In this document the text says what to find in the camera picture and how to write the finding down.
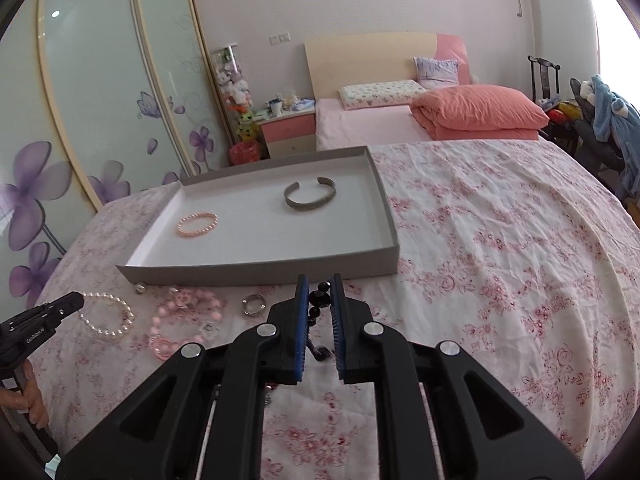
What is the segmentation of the person's left hand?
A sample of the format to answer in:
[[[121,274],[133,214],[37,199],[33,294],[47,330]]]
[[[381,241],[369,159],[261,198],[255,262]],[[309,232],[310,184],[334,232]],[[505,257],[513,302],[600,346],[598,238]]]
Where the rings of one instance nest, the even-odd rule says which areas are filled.
[[[2,408],[27,411],[29,421],[38,429],[43,429],[49,423],[49,415],[43,403],[32,363],[29,360],[23,363],[23,373],[26,378],[23,392],[19,393],[1,388],[0,404]]]

